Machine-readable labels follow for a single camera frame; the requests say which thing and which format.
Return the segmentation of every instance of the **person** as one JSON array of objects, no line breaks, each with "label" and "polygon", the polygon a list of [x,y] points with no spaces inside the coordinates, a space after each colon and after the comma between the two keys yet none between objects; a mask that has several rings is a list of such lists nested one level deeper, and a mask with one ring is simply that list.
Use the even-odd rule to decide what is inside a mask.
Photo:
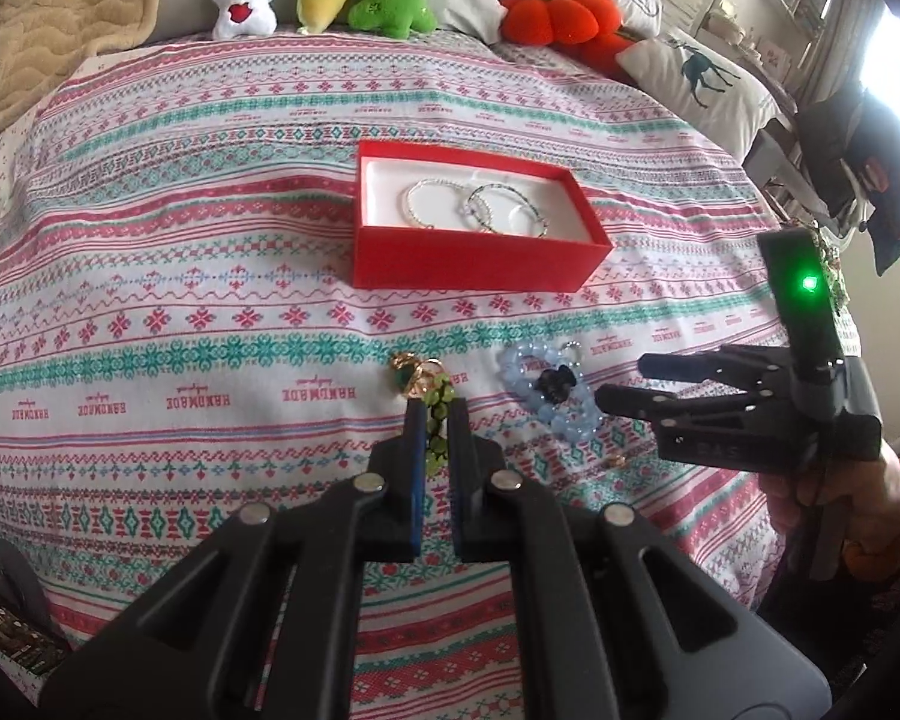
[{"label": "person", "polygon": [[778,571],[757,613],[830,681],[839,698],[880,652],[900,615],[900,458],[883,443],[870,463],[836,464],[821,479],[809,472],[795,481],[761,475],[770,525],[786,536],[802,507],[848,496],[851,516],[842,565],[826,583]]}]

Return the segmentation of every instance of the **curtain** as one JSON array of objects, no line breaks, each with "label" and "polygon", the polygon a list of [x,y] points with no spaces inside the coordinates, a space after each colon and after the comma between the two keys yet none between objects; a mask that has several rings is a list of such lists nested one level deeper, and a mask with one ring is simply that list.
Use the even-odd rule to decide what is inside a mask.
[{"label": "curtain", "polygon": [[833,0],[818,38],[797,105],[806,108],[827,100],[845,81],[859,79],[866,46],[880,23],[883,0]]}]

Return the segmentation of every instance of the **pearl bracelet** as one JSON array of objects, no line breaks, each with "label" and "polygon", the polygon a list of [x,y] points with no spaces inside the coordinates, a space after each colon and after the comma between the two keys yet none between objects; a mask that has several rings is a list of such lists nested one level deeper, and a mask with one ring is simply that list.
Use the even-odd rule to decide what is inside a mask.
[{"label": "pearl bracelet", "polygon": [[[559,349],[541,341],[521,341],[508,346],[500,356],[500,375],[511,392],[523,400],[527,409],[546,425],[558,439],[570,443],[589,442],[604,416],[597,407],[590,386],[572,374],[579,360],[564,354],[578,343],[564,343]],[[522,360],[543,360],[550,366],[538,379],[527,376]]]}]

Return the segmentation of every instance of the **patterned bedspread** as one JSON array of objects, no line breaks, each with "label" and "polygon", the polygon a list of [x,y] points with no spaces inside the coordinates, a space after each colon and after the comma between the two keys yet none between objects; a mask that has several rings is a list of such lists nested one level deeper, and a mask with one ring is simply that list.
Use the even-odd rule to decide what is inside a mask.
[{"label": "patterned bedspread", "polygon": [[[396,350],[441,357],[511,464],[565,500],[636,504],[754,599],[778,555],[754,479],[660,461],[631,420],[556,442],[496,365],[518,338],[577,340],[597,386],[638,382],[650,350],[781,343],[754,240],[773,220],[730,157],[635,90],[449,33],[111,64],[43,107],[0,196],[0,536],[74,641],[245,501],[359,472],[399,429]],[[353,290],[361,138],[571,167],[615,249],[574,295]],[[429,480],[424,557],[367,567],[355,717],[519,714],[508,572],[457,565],[446,494]]]}]

